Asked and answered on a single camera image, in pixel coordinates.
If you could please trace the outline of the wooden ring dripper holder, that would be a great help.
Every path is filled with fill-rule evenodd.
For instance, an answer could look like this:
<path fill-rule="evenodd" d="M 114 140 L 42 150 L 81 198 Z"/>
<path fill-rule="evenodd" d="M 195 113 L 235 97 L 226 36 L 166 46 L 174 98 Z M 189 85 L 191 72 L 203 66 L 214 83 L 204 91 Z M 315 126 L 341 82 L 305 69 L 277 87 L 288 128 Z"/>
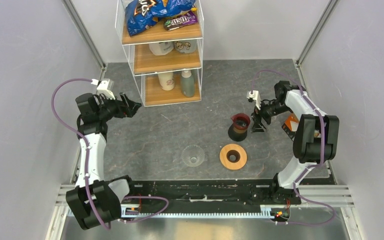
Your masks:
<path fill-rule="evenodd" d="M 246 165 L 248 155 L 242 146 L 231 143 L 221 148 L 219 159 L 226 169 L 236 171 Z"/>

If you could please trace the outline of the clear glass dripper cone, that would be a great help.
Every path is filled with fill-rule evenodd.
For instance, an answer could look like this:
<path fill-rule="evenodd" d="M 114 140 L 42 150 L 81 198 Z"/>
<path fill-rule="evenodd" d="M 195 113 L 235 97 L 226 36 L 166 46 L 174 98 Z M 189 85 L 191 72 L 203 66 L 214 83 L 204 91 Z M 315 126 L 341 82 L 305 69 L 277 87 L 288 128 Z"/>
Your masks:
<path fill-rule="evenodd" d="M 189 145 L 182 150 L 180 159 L 188 167 L 194 168 L 198 167 L 205 161 L 206 155 L 202 147 L 198 145 Z"/>

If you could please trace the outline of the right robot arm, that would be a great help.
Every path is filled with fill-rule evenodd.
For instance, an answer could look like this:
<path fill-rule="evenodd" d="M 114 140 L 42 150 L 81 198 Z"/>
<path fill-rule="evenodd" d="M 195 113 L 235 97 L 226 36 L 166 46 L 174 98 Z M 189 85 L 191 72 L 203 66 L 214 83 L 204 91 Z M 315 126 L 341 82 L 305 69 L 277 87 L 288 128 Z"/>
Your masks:
<path fill-rule="evenodd" d="M 264 132 L 274 116 L 291 112 L 298 118 L 293 139 L 293 157 L 277 173 L 268 191 L 269 200 L 280 205 L 297 195 L 302 179 L 314 168 L 332 160 L 337 152 L 340 120 L 320 110 L 300 85 L 279 81 L 274 85 L 275 98 L 261 99 L 257 90 L 247 92 L 247 99 L 254 103 L 251 114 L 252 133 Z"/>

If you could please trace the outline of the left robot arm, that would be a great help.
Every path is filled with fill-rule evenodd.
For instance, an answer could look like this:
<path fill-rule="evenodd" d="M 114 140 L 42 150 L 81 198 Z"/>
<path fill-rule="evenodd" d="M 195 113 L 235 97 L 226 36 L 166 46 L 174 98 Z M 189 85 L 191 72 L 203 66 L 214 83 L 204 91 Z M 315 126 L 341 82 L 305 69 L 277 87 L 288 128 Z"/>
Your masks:
<path fill-rule="evenodd" d="M 65 199 L 83 230 L 99 225 L 109 228 L 112 221 L 122 216 L 121 201 L 128 205 L 137 198 L 128 175 L 112 180 L 104 177 L 107 122 L 112 118 L 132 118 L 142 106 L 124 93 L 119 96 L 111 99 L 103 93 L 84 93 L 75 99 L 80 112 L 76 130 L 81 149 L 80 171 L 74 189 L 66 193 Z"/>

